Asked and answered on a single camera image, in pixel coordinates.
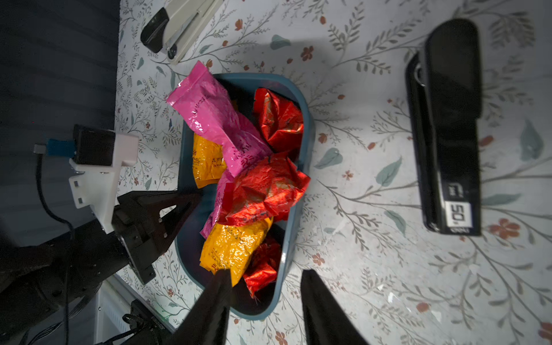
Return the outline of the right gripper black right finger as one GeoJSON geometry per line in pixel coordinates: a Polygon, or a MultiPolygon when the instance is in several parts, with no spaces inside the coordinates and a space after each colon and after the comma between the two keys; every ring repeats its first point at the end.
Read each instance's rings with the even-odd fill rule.
{"type": "Polygon", "coordinates": [[[368,344],[315,270],[303,270],[300,291],[307,344],[368,344]]]}

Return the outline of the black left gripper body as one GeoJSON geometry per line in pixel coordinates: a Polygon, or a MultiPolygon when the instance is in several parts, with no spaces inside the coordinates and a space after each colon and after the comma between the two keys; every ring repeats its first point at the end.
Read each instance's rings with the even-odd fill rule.
{"type": "Polygon", "coordinates": [[[153,263],[168,251],[201,198],[199,191],[131,191],[117,198],[112,226],[143,285],[156,277],[153,263]]]}

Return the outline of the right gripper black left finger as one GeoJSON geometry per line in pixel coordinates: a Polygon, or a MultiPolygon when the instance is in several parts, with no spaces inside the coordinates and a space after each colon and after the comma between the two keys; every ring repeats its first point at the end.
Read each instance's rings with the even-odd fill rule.
{"type": "Polygon", "coordinates": [[[225,344],[231,301],[231,273],[218,271],[166,344],[225,344]]]}

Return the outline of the red tea bag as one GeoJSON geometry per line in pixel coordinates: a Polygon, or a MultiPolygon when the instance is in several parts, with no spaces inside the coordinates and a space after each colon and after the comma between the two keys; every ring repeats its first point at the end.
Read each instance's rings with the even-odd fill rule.
{"type": "Polygon", "coordinates": [[[280,243],[271,236],[266,237],[254,251],[249,267],[243,274],[251,298],[255,299],[256,293],[277,280],[281,254],[280,243]]]}
{"type": "Polygon", "coordinates": [[[304,121],[294,102],[272,90],[259,88],[254,95],[253,115],[273,152],[285,152],[290,157],[299,153],[304,121]]]}
{"type": "Polygon", "coordinates": [[[217,223],[243,227],[266,218],[283,220],[304,197],[310,181],[285,153],[270,155],[234,178],[217,223]]]}

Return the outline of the yellow tea bag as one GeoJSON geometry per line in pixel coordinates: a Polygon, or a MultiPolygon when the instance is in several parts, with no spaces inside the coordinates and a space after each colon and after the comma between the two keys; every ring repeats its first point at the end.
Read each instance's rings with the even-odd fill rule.
{"type": "Polygon", "coordinates": [[[227,169],[221,145],[195,134],[192,171],[197,188],[217,184],[227,169]]]}
{"type": "Polygon", "coordinates": [[[229,270],[231,285],[237,285],[246,272],[254,251],[263,243],[273,218],[243,227],[216,224],[204,243],[200,266],[214,275],[229,270]]]}

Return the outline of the pink tea bag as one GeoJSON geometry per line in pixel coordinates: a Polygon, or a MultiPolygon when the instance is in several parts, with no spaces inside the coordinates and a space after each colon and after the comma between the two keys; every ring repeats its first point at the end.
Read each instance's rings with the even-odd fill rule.
{"type": "Polygon", "coordinates": [[[220,180],[217,183],[216,195],[214,199],[214,209],[209,215],[204,228],[201,230],[201,236],[204,239],[208,239],[213,228],[215,227],[221,213],[222,203],[224,199],[224,194],[228,187],[232,187],[231,184],[234,182],[234,176],[228,171],[224,171],[220,180]]]}
{"type": "Polygon", "coordinates": [[[201,62],[168,96],[168,104],[200,137],[222,146],[233,177],[273,154],[246,116],[234,109],[227,90],[201,62]]]}

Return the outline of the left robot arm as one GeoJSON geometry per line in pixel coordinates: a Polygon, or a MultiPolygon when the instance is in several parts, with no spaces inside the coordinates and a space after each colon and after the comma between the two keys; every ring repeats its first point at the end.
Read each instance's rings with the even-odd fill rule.
{"type": "Polygon", "coordinates": [[[200,204],[199,191],[132,191],[114,208],[114,231],[99,221],[38,246],[1,249],[1,343],[42,322],[129,265],[146,285],[154,262],[168,251],[200,204]]]}

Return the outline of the white and black stapler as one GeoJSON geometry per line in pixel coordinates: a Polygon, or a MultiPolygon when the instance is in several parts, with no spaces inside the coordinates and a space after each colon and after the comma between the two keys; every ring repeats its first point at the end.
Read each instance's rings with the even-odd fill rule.
{"type": "Polygon", "coordinates": [[[169,63],[181,61],[223,4],[222,0],[173,0],[143,27],[140,40],[169,63]]]}

